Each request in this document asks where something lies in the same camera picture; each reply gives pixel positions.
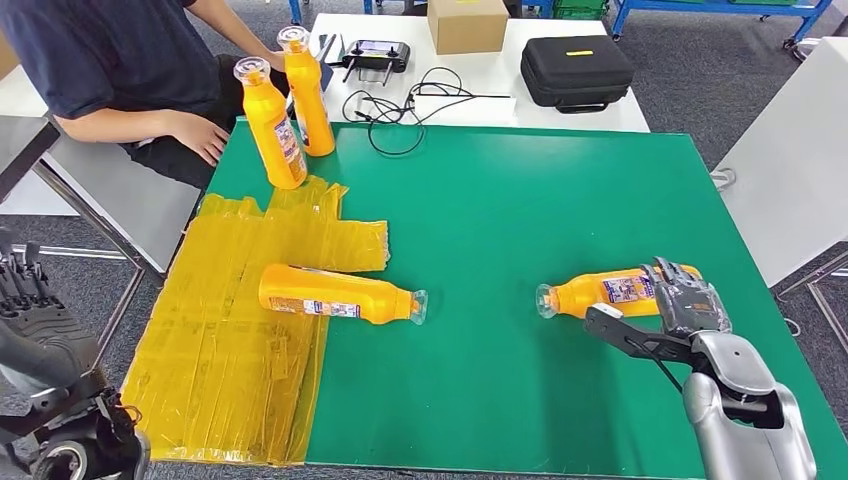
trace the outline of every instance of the plastic bottle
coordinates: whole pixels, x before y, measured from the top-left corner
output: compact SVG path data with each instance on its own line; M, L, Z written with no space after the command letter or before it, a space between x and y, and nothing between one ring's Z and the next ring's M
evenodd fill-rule
M682 267L693 275L701 276L694 267ZM587 273L558 287L542 284L536 289L536 309L545 318L565 313L583 319L586 318L586 310L596 303L610 304L625 317L659 315L653 287L639 268Z
M375 325L407 318L421 325L427 315L424 290L412 293L381 280L284 264L262 272L259 303L279 312L362 318Z
M271 83L270 72L271 65L259 57L243 58L233 68L244 85L244 113L268 181L292 190L306 179L306 162L286 116L286 99Z
M309 31L286 27L277 34L277 43L283 48L303 150L312 157L329 155L336 149L336 140L321 94L321 65L309 52Z

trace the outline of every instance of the robot finger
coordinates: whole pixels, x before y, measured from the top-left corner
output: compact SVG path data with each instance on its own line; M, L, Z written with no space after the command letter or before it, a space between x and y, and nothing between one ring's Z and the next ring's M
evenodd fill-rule
M645 273L645 276L648 277L648 281L651 283L651 285L656 286L661 283L665 283L665 280L657 274L657 271L654 270L654 267L643 263L639 266L639 268L641 268L642 272Z

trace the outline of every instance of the green crate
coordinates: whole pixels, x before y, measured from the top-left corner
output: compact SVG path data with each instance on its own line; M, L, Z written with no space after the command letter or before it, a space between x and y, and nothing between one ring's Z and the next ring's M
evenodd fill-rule
M609 7L554 7L554 18L567 20L600 20L606 15Z
M558 8L582 8L582 9L601 9L607 6L607 0L556 0L554 2L554 11Z
M798 0L730 0L733 3L747 5L795 5Z

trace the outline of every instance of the gray carpet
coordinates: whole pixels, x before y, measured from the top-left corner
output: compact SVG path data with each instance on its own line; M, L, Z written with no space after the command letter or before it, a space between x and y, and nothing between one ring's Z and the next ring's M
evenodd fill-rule
M230 0L245 22L268 45L274 45L277 31L290 21L288 3L272 0ZM312 0L303 6L304 23L314 22L318 12L361 13L357 0ZM401 2L386 2L383 13L398 14ZM841 20L835 11L826 12L813 35L829 33ZM708 167L717 164L768 103L797 63L780 49L799 21L772 17L765 22L754 16L702 15L635 12L628 18L620 42L622 50L638 69L633 85L645 117L653 131L690 133ZM240 52L207 27L199 27L214 53ZM43 217L0 217L0 225L54 246L108 248L77 219ZM846 248L840 245L813 262L793 278ZM85 319L92 330L100 331L112 306L129 280L126 262L47 257L47 271L59 294ZM827 280L822 288L834 309L848 319L848 279ZM140 338L149 316L156 290L148 281L130 306L105 359L109 379L120 384L132 359L133 346ZM812 297L804 289L787 296L779 307L784 315L801 326L798 344L830 402L840 425L848 431L848 355L818 313ZM25 399L14 395L5 384L0 411L21 412ZM0 464L0 479L22 478ZM147 478L315 478L315 479L427 479L483 480L516 479L516 476L394 472L388 470L299 467L233 467L177 463L154 464Z

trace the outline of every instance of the yellow tape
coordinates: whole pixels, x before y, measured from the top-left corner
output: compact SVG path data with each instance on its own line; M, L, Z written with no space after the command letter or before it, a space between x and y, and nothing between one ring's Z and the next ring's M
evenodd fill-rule
M264 310L262 270L356 272L388 261L386 222L338 220L347 189L310 177L252 198L207 195L124 382L154 460L289 465L306 458L328 319Z

